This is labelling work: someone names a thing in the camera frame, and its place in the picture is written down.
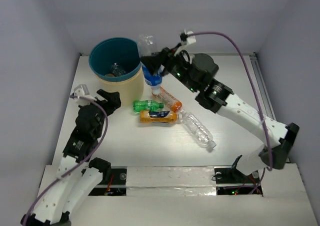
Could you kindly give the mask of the clear bottle blue label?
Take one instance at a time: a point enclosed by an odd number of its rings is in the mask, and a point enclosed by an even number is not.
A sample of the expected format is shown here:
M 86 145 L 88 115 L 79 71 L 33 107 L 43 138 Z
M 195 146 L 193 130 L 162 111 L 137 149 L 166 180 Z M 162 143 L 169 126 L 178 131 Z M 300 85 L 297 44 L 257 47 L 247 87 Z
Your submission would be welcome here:
M 161 92 L 162 67 L 157 61 L 158 47 L 153 36 L 141 34 L 137 40 L 140 62 L 145 82 L 151 87 L 153 95 Z

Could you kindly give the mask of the small orange bottle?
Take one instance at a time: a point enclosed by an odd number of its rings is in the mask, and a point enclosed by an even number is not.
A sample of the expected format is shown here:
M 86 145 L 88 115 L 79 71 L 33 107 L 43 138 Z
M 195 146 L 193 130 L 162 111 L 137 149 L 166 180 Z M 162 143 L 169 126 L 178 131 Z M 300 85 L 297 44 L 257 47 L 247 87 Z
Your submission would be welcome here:
M 115 77 L 115 75 L 112 73 L 108 73 L 108 74 L 105 74 L 105 77 Z

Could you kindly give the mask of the clear bottle white cap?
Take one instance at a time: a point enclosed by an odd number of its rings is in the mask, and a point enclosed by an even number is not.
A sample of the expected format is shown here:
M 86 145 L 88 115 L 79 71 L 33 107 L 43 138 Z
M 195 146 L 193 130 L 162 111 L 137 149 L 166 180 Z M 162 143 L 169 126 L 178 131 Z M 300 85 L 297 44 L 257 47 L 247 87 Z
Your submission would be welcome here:
M 117 63 L 114 63 L 110 67 L 110 73 L 114 74 L 115 77 L 120 77 L 120 76 L 125 75 L 127 72 L 123 66 L 121 66 Z

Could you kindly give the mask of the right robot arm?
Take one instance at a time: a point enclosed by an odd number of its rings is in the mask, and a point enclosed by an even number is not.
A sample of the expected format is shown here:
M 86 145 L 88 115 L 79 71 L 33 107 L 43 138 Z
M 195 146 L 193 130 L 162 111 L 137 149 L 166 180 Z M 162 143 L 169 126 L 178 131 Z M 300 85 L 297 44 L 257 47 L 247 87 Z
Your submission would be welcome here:
M 249 174 L 266 167 L 282 170 L 297 137 L 295 123 L 277 122 L 242 100 L 230 87 L 215 79 L 219 66 L 204 53 L 189 57 L 185 50 L 164 48 L 160 52 L 139 52 L 142 65 L 151 75 L 171 74 L 197 96 L 203 108 L 225 117 L 244 128 L 263 145 L 247 155 L 240 155 L 230 169 L 230 176 L 241 182 Z

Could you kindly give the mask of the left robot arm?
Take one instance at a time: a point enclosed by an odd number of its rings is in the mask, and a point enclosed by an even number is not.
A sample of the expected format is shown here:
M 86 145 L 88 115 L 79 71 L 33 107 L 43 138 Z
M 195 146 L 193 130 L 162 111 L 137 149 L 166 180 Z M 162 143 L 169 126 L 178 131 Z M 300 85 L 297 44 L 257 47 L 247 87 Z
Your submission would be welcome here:
M 103 99 L 92 97 L 85 85 L 70 98 L 79 110 L 57 169 L 54 181 L 43 190 L 21 219 L 21 225 L 71 225 L 72 214 L 99 183 L 111 177 L 111 163 L 92 155 L 103 142 L 108 116 L 121 106 L 119 92 L 97 90 Z

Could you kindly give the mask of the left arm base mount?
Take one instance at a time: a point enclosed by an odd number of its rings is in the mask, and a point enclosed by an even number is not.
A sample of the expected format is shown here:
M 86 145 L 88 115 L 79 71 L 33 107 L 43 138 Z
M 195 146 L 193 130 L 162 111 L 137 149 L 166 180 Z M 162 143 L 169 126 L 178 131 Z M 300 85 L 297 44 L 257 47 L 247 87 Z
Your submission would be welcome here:
M 104 179 L 89 196 L 126 196 L 126 167 L 113 167 L 109 179 Z

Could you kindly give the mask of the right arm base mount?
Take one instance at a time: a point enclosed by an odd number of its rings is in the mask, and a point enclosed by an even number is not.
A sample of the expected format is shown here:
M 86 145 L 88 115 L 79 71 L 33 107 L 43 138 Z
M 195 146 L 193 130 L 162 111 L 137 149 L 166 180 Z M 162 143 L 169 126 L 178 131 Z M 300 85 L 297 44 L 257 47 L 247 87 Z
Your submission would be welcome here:
M 236 169 L 241 155 L 238 156 L 231 167 L 218 167 L 214 169 L 211 177 L 217 184 L 217 195 L 262 195 L 261 179 L 256 170 L 249 175 L 244 175 Z

